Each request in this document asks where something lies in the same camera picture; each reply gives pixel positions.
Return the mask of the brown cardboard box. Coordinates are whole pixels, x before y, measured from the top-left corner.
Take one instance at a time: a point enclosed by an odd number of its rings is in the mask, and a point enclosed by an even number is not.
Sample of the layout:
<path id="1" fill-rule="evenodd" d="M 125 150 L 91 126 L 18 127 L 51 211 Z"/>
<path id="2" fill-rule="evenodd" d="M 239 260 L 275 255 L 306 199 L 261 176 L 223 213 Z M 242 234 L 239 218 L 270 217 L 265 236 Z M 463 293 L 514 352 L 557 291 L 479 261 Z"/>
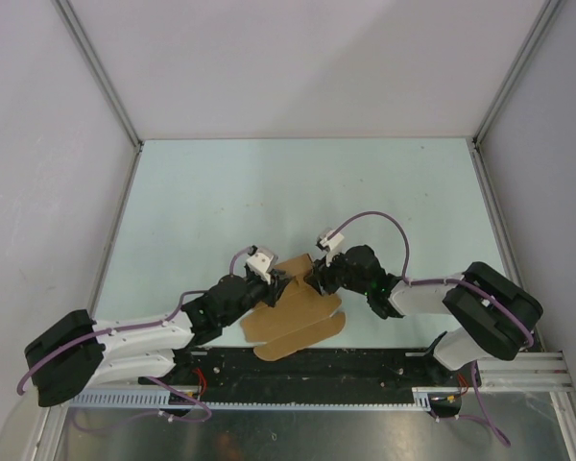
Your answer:
<path id="1" fill-rule="evenodd" d="M 320 295 L 304 281 L 312 268 L 309 255 L 300 255 L 278 264 L 293 279 L 274 307 L 259 303 L 240 321 L 254 355 L 276 362 L 295 352 L 315 346 L 338 335 L 346 325 L 342 300 L 334 294 Z"/>

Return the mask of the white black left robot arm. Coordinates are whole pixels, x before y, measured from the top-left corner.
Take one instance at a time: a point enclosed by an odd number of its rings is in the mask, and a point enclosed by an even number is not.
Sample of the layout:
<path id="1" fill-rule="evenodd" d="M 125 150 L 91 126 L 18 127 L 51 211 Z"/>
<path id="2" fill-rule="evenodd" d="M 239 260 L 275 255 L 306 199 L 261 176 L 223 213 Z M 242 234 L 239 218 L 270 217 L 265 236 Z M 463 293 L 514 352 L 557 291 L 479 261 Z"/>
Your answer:
<path id="1" fill-rule="evenodd" d="M 84 309 L 67 313 L 24 350 L 41 407 L 56 406 L 98 384 L 131 378 L 191 377 L 192 359 L 179 351 L 207 344 L 257 304 L 275 306 L 292 278 L 282 270 L 264 276 L 226 275 L 207 290 L 186 291 L 174 311 L 160 319 L 99 321 Z"/>

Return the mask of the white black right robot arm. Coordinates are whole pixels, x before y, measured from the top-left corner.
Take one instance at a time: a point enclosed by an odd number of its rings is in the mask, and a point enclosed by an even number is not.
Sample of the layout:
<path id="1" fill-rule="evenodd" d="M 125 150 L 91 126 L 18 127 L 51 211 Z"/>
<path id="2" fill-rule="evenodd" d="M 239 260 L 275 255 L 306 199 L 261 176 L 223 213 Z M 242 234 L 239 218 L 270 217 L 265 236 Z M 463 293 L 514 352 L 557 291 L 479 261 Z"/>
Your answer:
<path id="1" fill-rule="evenodd" d="M 534 345 L 534 328 L 543 314 L 532 295 L 482 261 L 456 276 L 406 281 L 386 272 L 367 245 L 315 260 L 304 281 L 321 296 L 340 289 L 362 295 L 383 320 L 453 317 L 459 327 L 440 334 L 423 361 L 424 375 L 435 385 L 446 385 L 473 361 L 514 360 Z"/>

